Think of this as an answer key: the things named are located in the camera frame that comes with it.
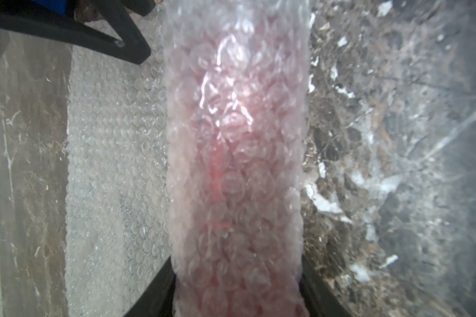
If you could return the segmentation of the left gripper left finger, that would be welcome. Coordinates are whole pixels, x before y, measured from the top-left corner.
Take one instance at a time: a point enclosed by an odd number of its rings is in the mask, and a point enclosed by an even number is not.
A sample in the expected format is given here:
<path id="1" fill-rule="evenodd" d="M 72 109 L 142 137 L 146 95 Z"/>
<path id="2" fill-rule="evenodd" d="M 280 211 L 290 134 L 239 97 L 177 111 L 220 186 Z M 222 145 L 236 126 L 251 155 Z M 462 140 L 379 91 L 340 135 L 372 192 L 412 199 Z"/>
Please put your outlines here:
<path id="1" fill-rule="evenodd" d="M 176 275 L 171 257 L 124 317 L 173 317 Z"/>

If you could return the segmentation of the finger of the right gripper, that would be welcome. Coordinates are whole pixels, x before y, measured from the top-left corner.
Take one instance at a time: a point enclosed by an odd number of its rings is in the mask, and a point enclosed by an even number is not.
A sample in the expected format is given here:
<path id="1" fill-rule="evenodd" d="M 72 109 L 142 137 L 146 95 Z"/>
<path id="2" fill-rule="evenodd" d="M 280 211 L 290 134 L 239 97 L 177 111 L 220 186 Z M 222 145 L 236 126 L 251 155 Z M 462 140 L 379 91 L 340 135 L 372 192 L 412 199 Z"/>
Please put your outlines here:
<path id="1" fill-rule="evenodd" d="M 113 38 L 74 19 L 76 1 L 66 15 L 59 15 L 33 1 L 0 1 L 0 29 L 73 44 L 140 65 L 151 48 L 128 14 L 143 17 L 152 11 L 151 1 L 90 1 L 118 38 Z"/>

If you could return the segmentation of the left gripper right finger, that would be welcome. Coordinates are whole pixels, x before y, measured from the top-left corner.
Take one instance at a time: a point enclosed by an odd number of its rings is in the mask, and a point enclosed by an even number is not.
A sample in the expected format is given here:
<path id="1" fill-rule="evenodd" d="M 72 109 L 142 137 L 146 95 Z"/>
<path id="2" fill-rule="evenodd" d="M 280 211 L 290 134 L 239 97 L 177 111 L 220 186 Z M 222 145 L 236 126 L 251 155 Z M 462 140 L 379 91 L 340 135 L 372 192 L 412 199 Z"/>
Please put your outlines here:
<path id="1" fill-rule="evenodd" d="M 303 272 L 300 280 L 300 292 L 309 316 L 351 317 L 349 311 L 341 305 L 305 256 L 302 256 L 301 263 Z"/>

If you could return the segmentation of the bubble wrap sheet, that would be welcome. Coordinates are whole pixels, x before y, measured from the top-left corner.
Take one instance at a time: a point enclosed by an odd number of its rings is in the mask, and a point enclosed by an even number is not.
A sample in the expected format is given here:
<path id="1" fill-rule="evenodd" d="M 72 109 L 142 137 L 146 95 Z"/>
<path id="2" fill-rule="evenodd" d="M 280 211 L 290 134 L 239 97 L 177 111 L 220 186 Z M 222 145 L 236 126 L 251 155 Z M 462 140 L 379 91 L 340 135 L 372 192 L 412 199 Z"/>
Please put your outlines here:
<path id="1" fill-rule="evenodd" d="M 308 1 L 166 1 L 140 66 L 72 51 L 70 316 L 123 316 L 165 262 L 175 316 L 307 316 Z"/>

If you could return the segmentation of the pink wine bottle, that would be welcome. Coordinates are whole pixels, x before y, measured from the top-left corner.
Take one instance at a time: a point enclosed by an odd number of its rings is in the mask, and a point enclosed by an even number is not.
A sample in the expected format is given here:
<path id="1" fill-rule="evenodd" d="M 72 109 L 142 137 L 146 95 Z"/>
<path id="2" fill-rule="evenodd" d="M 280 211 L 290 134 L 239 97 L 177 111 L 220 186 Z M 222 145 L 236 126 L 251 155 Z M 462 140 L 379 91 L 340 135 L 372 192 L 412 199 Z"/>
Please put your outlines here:
<path id="1" fill-rule="evenodd" d="M 306 316 L 300 293 L 306 33 L 278 18 L 168 55 L 175 316 Z"/>

